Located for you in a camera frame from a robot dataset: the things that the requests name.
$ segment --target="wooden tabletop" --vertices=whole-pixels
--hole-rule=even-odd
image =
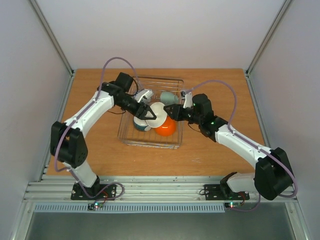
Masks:
[[[115,80],[119,72],[133,75],[131,69],[108,69],[106,82]],[[238,97],[238,106],[232,125],[254,141],[263,144],[260,127],[242,69],[137,69],[138,75],[173,77],[184,80],[191,88],[209,79],[222,80],[230,84]],[[78,69],[71,87],[63,115],[63,121],[77,113],[99,85],[100,69]],[[219,83],[206,84],[193,92],[205,93],[211,100],[214,113],[229,120],[234,98],[231,91]],[[118,107],[112,109],[121,112]],[[253,172],[244,159],[230,149],[201,133],[183,126],[182,145],[178,149],[161,149],[125,145],[118,139],[121,115],[105,113],[86,136],[88,162],[99,176],[224,176],[231,172]],[[49,163],[48,175],[69,175],[57,173],[53,158]]]

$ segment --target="gray floor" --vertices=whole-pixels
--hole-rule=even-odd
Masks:
[[[295,239],[284,203],[254,212],[40,213],[27,240],[290,240]]]

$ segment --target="blue mug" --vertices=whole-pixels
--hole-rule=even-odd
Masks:
[[[137,118],[136,116],[133,117],[133,125],[134,125],[135,129],[137,129],[138,131],[141,131],[141,132],[146,132],[151,129],[151,127],[146,123],[145,120],[141,120],[141,119]]]

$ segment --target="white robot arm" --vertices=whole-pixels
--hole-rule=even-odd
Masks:
[[[255,173],[233,172],[220,181],[220,188],[226,199],[232,193],[248,191],[259,192],[264,198],[273,200],[293,183],[283,166],[272,159],[278,160],[292,173],[284,150],[279,147],[273,150],[260,145],[236,131],[226,120],[214,115],[211,102],[205,94],[192,97],[191,92],[181,92],[181,95],[183,105],[172,104],[164,107],[168,115],[176,121],[198,124],[205,137],[231,149],[255,169]]]
[[[56,154],[59,141],[64,131],[67,131],[58,149],[58,160],[71,171],[77,181],[81,182],[93,196],[100,189],[100,180],[87,161],[88,149],[85,137],[91,127],[115,105],[120,106],[139,119],[156,118],[150,106],[144,103],[152,97],[153,92],[150,89],[143,89],[137,92],[135,96],[129,95],[126,92],[130,89],[132,82],[132,77],[120,73],[116,81],[104,82],[101,92],[97,90],[88,103],[74,116],[63,123],[57,121],[52,125],[51,154],[53,156]],[[151,117],[146,117],[148,112],[152,114]]]

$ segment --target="mounting plate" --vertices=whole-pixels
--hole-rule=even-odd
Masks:
[[[244,191],[241,192],[244,196],[245,200],[249,200],[249,193],[245,193]],[[243,200],[242,196],[239,195],[237,192],[232,193],[230,198],[226,198],[223,192],[220,190],[220,184],[205,184],[204,185],[204,194],[206,201],[212,200]]]
[[[100,184],[100,189],[98,192],[100,192],[101,189],[103,189],[107,184]],[[113,184],[108,186],[104,191],[108,194],[109,198],[114,197],[117,194],[117,185]],[[84,200],[84,201],[91,201],[91,200],[97,200],[97,199],[103,199],[105,194],[102,192],[98,196],[94,198],[89,198],[86,196],[84,191],[81,189],[79,184],[74,184],[71,192],[71,200]]]

